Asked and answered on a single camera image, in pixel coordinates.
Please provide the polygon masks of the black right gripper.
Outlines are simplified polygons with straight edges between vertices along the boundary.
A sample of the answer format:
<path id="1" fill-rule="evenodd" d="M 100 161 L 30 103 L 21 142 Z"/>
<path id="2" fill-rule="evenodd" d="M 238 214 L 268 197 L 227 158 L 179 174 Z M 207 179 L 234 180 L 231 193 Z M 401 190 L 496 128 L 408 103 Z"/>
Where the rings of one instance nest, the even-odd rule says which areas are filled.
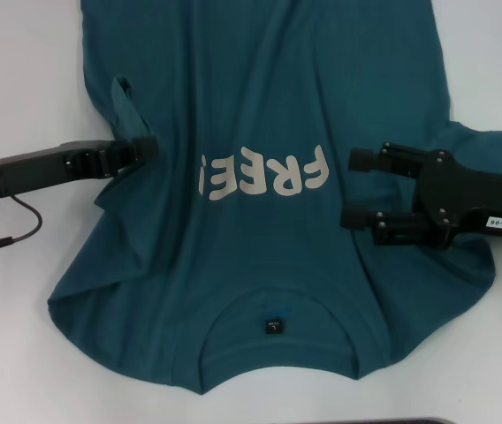
<path id="1" fill-rule="evenodd" d="M 445 150 L 428 153 L 390 142 L 385 142 L 377 153 L 353 148 L 348 169 L 416 178 L 414 209 L 424 215 L 374 212 L 350 205 L 342 208 L 340 226 L 350 231 L 370 231 L 377 246 L 428 242 L 445 249 L 462 233 L 502 237 L 501 173 L 472 170 Z"/>

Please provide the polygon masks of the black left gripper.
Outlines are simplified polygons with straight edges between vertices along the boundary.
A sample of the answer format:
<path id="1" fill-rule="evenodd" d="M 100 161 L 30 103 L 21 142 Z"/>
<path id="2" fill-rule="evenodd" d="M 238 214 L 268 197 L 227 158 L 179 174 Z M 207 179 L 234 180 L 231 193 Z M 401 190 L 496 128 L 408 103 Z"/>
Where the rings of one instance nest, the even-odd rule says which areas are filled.
<path id="1" fill-rule="evenodd" d="M 83 179 L 104 179 L 158 156 L 154 137 L 73 141 L 0 159 L 0 198 Z"/>

